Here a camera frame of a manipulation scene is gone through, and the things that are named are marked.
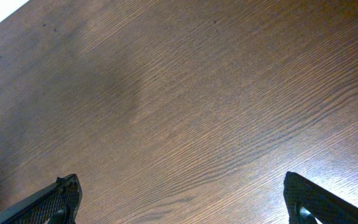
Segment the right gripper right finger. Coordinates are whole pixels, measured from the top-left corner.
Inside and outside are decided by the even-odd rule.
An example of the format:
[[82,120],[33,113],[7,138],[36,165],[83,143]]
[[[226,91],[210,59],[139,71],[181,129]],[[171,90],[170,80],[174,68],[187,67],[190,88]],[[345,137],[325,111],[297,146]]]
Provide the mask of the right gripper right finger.
[[295,172],[287,172],[283,196],[290,223],[358,223],[358,208]]

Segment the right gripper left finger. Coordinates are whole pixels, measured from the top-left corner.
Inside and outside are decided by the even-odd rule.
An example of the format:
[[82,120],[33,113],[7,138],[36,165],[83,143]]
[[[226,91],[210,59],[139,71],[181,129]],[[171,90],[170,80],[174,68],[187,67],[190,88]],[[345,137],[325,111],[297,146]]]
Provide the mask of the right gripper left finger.
[[0,224],[75,224],[82,198],[78,176],[70,174],[0,212]]

